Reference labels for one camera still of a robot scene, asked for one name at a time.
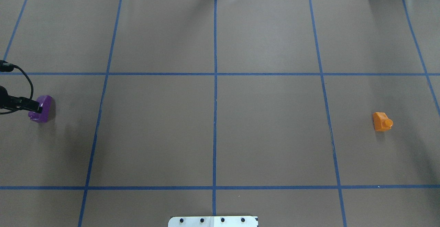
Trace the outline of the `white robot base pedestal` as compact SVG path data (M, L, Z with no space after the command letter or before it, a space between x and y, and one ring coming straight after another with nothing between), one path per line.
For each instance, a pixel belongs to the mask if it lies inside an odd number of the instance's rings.
M168 227L258 227L256 216L182 216L172 217Z

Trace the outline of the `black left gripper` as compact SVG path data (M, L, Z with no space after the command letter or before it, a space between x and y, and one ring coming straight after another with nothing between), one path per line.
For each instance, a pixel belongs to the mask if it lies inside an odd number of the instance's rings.
M14 97L8 94L8 91L0 86L0 108L6 110L18 110L27 104L28 111L42 113L43 108L38 101L30 100L25 97Z

